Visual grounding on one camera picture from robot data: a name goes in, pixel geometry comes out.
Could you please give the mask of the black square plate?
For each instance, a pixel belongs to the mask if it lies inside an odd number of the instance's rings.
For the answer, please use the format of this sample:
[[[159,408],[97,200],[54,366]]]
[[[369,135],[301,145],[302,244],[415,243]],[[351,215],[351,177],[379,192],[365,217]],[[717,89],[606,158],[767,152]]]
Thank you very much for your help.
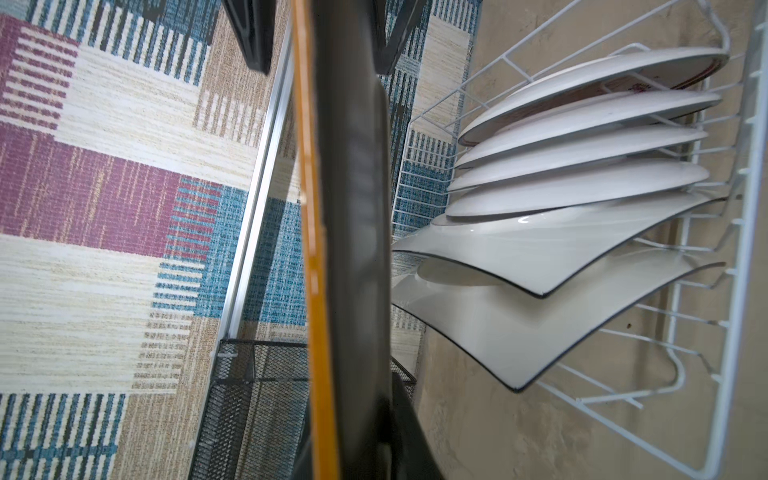
[[[390,474],[388,119],[369,1],[296,1],[310,471]]]

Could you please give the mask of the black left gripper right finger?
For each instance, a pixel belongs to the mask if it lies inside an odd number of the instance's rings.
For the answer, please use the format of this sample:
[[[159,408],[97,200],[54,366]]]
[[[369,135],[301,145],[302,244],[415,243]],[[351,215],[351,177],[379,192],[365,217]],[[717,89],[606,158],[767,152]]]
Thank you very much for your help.
[[[373,1],[373,57],[378,75],[391,75],[408,37],[420,22],[426,0],[405,0],[396,15],[393,29],[386,33],[386,2]]]

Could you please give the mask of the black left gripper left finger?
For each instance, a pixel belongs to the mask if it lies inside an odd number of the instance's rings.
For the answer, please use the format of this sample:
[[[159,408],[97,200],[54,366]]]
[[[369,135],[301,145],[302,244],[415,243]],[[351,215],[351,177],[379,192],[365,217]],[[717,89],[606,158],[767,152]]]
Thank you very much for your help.
[[[271,69],[276,0],[223,0],[222,5],[247,67],[264,75]]]

